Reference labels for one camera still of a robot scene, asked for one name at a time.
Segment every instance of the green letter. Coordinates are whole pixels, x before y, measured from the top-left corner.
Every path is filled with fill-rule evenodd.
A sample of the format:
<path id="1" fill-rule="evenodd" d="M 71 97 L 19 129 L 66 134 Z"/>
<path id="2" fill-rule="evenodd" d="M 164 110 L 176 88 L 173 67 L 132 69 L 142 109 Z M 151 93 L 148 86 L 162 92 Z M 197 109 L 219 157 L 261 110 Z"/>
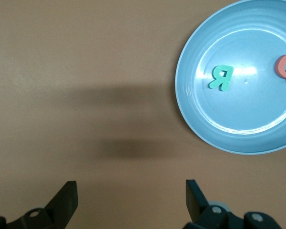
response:
<path id="1" fill-rule="evenodd" d="M 215 67 L 212 72 L 212 76 L 215 80 L 210 82 L 209 87 L 216 88 L 221 85 L 220 90 L 226 92 L 229 89 L 233 70 L 233 67 L 228 65 L 219 65 Z"/>

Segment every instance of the black clamp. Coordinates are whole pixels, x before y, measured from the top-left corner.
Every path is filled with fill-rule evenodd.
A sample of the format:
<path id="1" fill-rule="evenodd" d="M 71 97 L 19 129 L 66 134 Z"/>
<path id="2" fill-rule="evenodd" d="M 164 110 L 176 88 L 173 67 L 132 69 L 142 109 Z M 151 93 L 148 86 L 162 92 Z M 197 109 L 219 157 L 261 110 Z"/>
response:
<path id="1" fill-rule="evenodd" d="M 186 181 L 186 206 L 193 223 L 184 229 L 282 229 L 265 213 L 247 212 L 241 219 L 221 206 L 210 205 L 195 180 Z"/>
<path id="2" fill-rule="evenodd" d="M 76 182 L 68 181 L 45 208 L 32 209 L 11 223 L 0 217 L 0 229 L 65 229 L 77 206 Z"/>

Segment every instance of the black mechanical part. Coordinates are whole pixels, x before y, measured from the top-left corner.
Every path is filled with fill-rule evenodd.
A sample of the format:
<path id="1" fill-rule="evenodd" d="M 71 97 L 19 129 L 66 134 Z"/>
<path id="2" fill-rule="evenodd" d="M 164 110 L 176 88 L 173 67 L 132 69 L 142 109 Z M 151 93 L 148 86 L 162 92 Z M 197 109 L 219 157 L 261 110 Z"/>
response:
<path id="1" fill-rule="evenodd" d="M 32 209 L 11 223 L 0 217 L 0 229 L 65 229 L 77 206 L 76 181 L 68 181 L 45 208 Z"/>
<path id="2" fill-rule="evenodd" d="M 193 223 L 184 229 L 282 229 L 262 212 L 247 212 L 241 219 L 221 206 L 209 205 L 195 180 L 186 181 L 186 206 Z"/>

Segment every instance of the screw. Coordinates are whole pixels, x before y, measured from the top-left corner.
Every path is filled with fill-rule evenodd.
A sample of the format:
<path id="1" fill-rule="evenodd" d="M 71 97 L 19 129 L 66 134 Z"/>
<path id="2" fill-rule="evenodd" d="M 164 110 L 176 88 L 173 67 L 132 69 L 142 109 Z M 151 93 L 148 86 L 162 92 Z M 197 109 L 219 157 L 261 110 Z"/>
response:
<path id="1" fill-rule="evenodd" d="M 216 213 L 216 214 L 220 214 L 220 213 L 223 212 L 223 211 L 220 209 L 220 207 L 217 207 L 217 206 L 212 207 L 212 211 L 213 211 L 214 213 Z"/>
<path id="2" fill-rule="evenodd" d="M 258 222 L 263 222 L 263 217 L 260 215 L 260 214 L 257 214 L 257 213 L 253 213 L 252 215 L 252 218 Z"/>

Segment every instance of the plate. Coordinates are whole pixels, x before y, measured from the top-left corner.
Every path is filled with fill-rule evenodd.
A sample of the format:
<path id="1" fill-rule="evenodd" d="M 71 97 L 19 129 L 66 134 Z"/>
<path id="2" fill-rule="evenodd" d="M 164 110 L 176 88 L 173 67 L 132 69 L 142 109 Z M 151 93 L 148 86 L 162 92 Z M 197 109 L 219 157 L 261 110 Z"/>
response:
<path id="1" fill-rule="evenodd" d="M 286 0 L 242 0 L 205 20 L 187 41 L 176 70 L 180 111 L 207 143 L 237 154 L 286 147 Z M 228 89 L 210 83 L 227 76 Z"/>

